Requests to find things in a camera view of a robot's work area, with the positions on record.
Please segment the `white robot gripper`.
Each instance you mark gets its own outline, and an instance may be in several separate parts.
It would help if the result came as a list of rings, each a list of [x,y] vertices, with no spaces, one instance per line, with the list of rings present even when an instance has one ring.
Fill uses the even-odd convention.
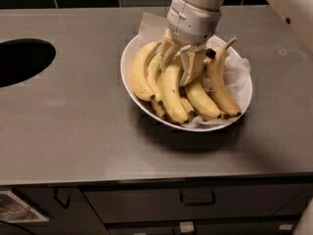
[[[171,64],[182,44],[190,44],[189,48],[180,51],[183,67],[180,85],[191,83],[201,72],[206,57],[205,47],[196,44],[205,43],[215,33],[220,17],[219,11],[203,10],[184,0],[172,0],[167,13],[168,29],[160,47],[161,71]]]

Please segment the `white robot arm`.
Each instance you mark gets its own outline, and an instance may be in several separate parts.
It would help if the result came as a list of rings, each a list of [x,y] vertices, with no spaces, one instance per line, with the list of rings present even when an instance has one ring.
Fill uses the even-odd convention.
[[[183,74],[179,85],[192,82],[200,73],[200,54],[215,33],[224,0],[172,0],[167,13],[167,29],[161,43],[161,68],[180,52]]]

